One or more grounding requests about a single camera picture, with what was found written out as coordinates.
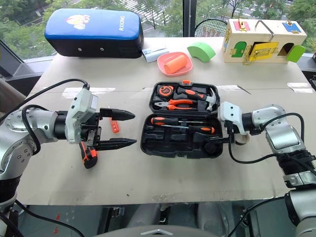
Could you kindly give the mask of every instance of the green door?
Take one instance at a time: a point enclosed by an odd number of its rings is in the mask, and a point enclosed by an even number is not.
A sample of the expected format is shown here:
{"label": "green door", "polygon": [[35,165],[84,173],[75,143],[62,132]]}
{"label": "green door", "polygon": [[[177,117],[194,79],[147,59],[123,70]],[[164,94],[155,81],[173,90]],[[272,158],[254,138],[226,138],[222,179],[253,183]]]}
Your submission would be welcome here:
{"label": "green door", "polygon": [[305,48],[303,46],[296,45],[291,49],[291,51],[289,51],[286,59],[288,61],[297,63],[297,61],[300,59],[304,52]]}
{"label": "green door", "polygon": [[241,58],[242,55],[243,55],[243,52],[246,49],[246,46],[247,46],[246,42],[243,42],[243,41],[238,42],[237,44],[235,44],[232,57],[233,58]]}

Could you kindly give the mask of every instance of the tool case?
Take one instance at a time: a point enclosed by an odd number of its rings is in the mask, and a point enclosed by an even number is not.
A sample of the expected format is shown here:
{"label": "tool case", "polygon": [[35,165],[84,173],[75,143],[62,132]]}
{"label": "tool case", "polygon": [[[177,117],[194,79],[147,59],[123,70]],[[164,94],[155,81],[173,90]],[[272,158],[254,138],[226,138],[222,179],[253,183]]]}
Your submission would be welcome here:
{"label": "tool case", "polygon": [[[160,90],[166,87],[173,88],[173,92],[163,94]],[[181,109],[173,109],[168,107],[160,107],[157,104],[172,100],[188,100],[188,95],[178,93],[178,91],[188,89],[207,96],[216,96],[215,103],[211,111],[208,108],[208,102],[196,100],[194,104],[181,104],[176,107]],[[220,97],[217,88],[214,85],[191,83],[190,81],[179,82],[159,82],[153,88],[153,93],[149,102],[149,107],[153,114],[149,115],[144,123],[141,149],[148,155],[174,158],[175,156],[187,158],[215,158],[223,151],[223,143],[220,141],[223,137],[222,126],[217,119],[217,109],[220,106]],[[177,126],[207,126],[212,127],[212,134],[204,132],[190,131],[186,128],[178,128],[171,126],[161,126],[165,123],[155,123],[160,117],[168,119],[178,119]]]}
{"label": "tool case", "polygon": [[59,9],[45,38],[63,56],[138,58],[144,42],[140,18],[129,11]]}

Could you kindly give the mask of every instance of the window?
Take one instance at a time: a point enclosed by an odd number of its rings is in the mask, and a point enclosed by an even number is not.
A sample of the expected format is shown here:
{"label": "window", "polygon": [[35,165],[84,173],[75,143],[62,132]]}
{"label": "window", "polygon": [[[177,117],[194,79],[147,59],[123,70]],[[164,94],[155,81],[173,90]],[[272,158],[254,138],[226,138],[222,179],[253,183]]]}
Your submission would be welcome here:
{"label": "window", "polygon": [[[196,25],[216,18],[271,19],[297,21],[307,34],[303,43],[307,53],[316,51],[316,0],[197,0]],[[208,29],[208,23],[199,30]],[[219,34],[218,22],[211,35]]]}
{"label": "window", "polygon": [[56,54],[43,33],[60,8],[132,11],[145,37],[182,36],[182,0],[0,0],[0,39],[22,59]]}

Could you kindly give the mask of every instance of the pliers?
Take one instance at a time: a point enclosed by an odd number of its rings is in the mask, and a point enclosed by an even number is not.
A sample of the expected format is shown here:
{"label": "pliers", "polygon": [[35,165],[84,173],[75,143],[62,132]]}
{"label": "pliers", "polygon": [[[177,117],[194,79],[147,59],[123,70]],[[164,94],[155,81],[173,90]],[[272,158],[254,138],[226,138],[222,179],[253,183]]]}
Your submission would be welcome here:
{"label": "pliers", "polygon": [[159,107],[167,107],[168,110],[197,110],[196,108],[182,108],[177,107],[175,105],[179,104],[187,104],[187,105],[193,105],[196,104],[195,100],[169,100],[168,102],[156,102],[155,105]]}

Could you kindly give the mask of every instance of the white table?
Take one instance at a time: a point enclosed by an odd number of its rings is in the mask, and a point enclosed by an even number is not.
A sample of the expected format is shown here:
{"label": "white table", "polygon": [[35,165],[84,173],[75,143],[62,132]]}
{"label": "white table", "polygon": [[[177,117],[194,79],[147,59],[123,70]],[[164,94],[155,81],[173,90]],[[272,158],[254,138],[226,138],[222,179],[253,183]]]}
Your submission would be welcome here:
{"label": "white table", "polygon": [[[306,82],[298,66],[288,64],[224,63],[221,55],[223,38],[145,38],[145,45],[166,45],[170,51],[188,54],[186,47],[195,41],[210,44],[217,55],[209,63],[192,59],[193,69],[186,75],[168,78],[156,63],[138,59],[71,58],[57,55],[49,69],[32,90],[69,78],[87,80],[92,91],[98,90],[99,107],[124,109],[136,118],[119,122],[121,132],[113,134],[107,119],[101,122],[102,138],[137,139],[130,147],[99,152],[97,165],[85,169],[78,145],[66,141],[43,144],[32,157],[18,187],[18,199],[24,204],[99,205],[151,202],[194,202],[214,200],[259,199],[281,196],[288,191],[275,158],[251,165],[231,160],[227,145],[215,159],[163,158],[149,156],[140,149],[145,118],[151,114],[149,99],[159,81],[182,81],[239,85],[244,90],[223,90],[221,101],[239,105],[245,112],[267,104],[279,104],[287,111],[298,112],[305,119],[305,141],[309,151],[314,146],[316,111],[306,101],[315,101],[314,93],[295,93],[288,82]],[[82,85],[62,85],[37,99],[52,111],[68,110],[71,97]],[[288,119],[300,131],[299,121]],[[251,137],[245,146],[233,146],[235,157],[253,160],[270,154],[265,135]]]}

